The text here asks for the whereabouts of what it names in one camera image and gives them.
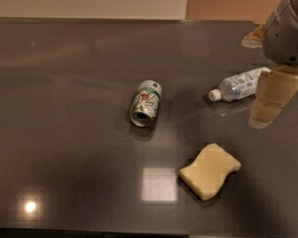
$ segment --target black table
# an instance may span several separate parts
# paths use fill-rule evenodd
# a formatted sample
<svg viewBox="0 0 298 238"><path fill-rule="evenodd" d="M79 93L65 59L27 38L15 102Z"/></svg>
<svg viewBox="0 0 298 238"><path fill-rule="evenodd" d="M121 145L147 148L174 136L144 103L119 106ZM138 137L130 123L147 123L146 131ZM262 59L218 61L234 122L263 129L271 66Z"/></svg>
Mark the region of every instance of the black table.
<svg viewBox="0 0 298 238"><path fill-rule="evenodd" d="M0 19L0 228L298 236L298 93L264 130L248 126L253 96L205 98L273 66L240 45L253 28ZM129 108L145 79L163 93L156 123L138 128ZM200 201L177 171L209 143L242 168Z"/></svg>

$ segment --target can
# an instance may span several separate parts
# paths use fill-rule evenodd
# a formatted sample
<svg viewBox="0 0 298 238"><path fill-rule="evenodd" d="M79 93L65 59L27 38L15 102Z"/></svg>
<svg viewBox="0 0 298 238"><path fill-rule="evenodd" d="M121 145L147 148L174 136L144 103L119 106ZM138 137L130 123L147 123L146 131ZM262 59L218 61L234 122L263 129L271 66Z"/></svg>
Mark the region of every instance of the can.
<svg viewBox="0 0 298 238"><path fill-rule="evenodd" d="M156 81L145 80L140 84L130 109L130 119L135 125L146 127L156 119L161 92Z"/></svg>

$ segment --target clear water bottle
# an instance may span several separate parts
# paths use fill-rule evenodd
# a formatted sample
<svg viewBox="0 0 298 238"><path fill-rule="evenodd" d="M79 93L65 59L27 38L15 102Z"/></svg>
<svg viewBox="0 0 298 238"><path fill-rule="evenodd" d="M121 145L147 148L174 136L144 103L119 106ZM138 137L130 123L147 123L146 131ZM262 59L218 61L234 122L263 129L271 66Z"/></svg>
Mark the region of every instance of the clear water bottle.
<svg viewBox="0 0 298 238"><path fill-rule="evenodd" d="M270 72L270 69L260 67L224 79L217 89L209 92L209 99L231 102L254 94L262 71Z"/></svg>

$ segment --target yellow sponge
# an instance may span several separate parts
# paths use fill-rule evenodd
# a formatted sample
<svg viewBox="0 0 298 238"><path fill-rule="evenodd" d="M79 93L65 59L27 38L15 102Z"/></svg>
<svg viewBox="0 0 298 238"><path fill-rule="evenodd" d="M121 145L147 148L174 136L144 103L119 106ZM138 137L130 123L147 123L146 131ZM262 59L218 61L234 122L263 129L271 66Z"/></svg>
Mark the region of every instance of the yellow sponge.
<svg viewBox="0 0 298 238"><path fill-rule="evenodd" d="M241 163L217 144L204 147L196 159L179 170L180 178L202 200L215 196L226 176L240 169Z"/></svg>

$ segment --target bottle cap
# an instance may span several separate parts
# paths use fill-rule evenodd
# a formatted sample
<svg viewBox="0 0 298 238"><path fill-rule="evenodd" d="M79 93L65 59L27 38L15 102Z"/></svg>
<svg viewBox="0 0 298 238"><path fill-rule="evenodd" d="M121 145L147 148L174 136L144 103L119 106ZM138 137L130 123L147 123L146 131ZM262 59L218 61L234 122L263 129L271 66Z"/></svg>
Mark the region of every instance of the bottle cap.
<svg viewBox="0 0 298 238"><path fill-rule="evenodd" d="M212 91L209 92L209 99L211 101L217 101L217 100L221 100L221 92L218 91L217 89L214 89Z"/></svg>
<svg viewBox="0 0 298 238"><path fill-rule="evenodd" d="M265 122L261 122L261 121L258 121L258 120L254 120L251 117L249 118L248 123L249 123L251 128L258 129L258 130L264 129L270 124L270 123L265 123Z"/></svg>

